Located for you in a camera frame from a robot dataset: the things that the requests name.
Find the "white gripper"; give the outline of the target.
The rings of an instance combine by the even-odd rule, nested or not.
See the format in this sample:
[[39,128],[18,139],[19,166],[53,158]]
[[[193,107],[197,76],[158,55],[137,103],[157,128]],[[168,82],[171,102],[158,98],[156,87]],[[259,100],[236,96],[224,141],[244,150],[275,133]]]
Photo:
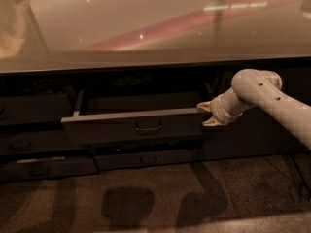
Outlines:
[[224,126],[236,121],[242,114],[250,109],[250,105],[241,100],[235,93],[223,93],[212,100],[212,102],[202,102],[197,105],[212,117],[203,121],[204,127]]

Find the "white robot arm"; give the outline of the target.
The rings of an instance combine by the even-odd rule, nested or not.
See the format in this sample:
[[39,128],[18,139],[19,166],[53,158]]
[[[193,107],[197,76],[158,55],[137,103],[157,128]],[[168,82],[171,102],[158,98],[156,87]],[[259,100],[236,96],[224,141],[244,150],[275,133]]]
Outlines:
[[281,77],[272,71],[244,69],[231,80],[231,88],[197,108],[212,114],[203,126],[225,126],[259,107],[311,150],[311,107],[283,93]]

